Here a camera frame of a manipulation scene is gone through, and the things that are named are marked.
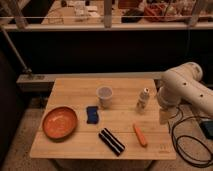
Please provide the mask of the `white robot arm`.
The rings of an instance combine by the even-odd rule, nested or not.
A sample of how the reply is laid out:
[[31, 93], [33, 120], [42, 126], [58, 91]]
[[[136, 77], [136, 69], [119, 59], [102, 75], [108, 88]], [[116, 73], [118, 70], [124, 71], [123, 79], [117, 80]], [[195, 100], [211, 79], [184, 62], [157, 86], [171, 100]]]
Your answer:
[[202, 77], [202, 68], [195, 62], [187, 62], [162, 73], [162, 85], [157, 92], [161, 124], [169, 120], [171, 109], [177, 107], [182, 99], [213, 118], [213, 90], [200, 83]]

